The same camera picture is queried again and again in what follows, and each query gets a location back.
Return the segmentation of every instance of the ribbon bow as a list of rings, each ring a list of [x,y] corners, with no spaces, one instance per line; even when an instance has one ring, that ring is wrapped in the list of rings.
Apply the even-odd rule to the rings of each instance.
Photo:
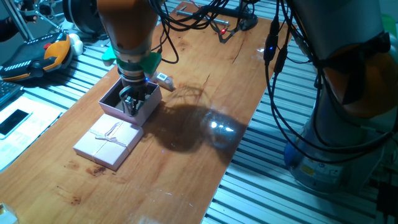
[[[109,131],[105,132],[104,134],[103,133],[99,133],[99,132],[97,132],[95,130],[92,130],[92,129],[90,129],[88,131],[93,133],[93,134],[95,134],[95,139],[105,140],[105,141],[116,143],[116,144],[118,144],[118,145],[120,145],[122,147],[127,147],[127,145],[125,143],[119,142],[116,137],[111,137],[111,138],[109,137],[109,135],[112,133],[112,131],[114,131],[120,124],[121,124],[120,122],[114,124],[114,126],[112,126],[112,128]],[[101,147],[99,147],[99,149],[97,151],[92,153],[91,156],[93,157],[94,161],[95,161],[95,158],[94,158],[95,154],[97,154],[101,150],[101,148],[104,146],[104,144]]]

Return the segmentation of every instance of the open pink box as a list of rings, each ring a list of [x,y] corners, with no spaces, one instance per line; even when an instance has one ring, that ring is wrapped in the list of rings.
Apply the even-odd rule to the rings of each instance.
[[[162,101],[160,87],[155,83],[148,83],[148,89],[152,90],[152,93],[141,108],[139,108],[138,114],[135,117],[130,117],[123,113],[123,106],[119,98],[119,92],[122,89],[123,84],[121,79],[119,79],[104,97],[99,100],[99,105],[106,114],[141,127],[156,106]]]
[[[116,171],[143,135],[141,127],[104,114],[73,148],[79,156]]]

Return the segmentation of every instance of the small white label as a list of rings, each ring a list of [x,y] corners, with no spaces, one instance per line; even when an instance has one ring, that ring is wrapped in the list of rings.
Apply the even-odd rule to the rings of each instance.
[[[165,74],[163,74],[163,73],[159,73],[159,74],[157,75],[157,78],[158,78],[159,80],[164,81],[164,80],[166,80],[167,75],[165,75]]]

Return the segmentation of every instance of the orange and black device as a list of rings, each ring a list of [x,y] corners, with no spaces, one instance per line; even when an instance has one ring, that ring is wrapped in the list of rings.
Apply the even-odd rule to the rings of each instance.
[[[65,68],[71,59],[68,34],[49,34],[21,45],[2,65],[0,77],[6,82],[42,77],[44,73]]]

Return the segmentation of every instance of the wooden table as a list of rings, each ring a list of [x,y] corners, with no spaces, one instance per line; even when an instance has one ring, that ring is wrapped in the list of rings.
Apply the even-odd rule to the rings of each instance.
[[[196,11],[177,9],[185,5]],[[266,88],[261,49],[270,23],[259,19],[226,44],[210,28],[171,32],[180,62],[158,71],[177,89],[162,90],[146,135],[117,172],[72,148],[103,114],[98,100],[119,78],[113,68],[0,174],[0,202],[20,223],[200,223]],[[169,44],[162,55],[175,57]]]

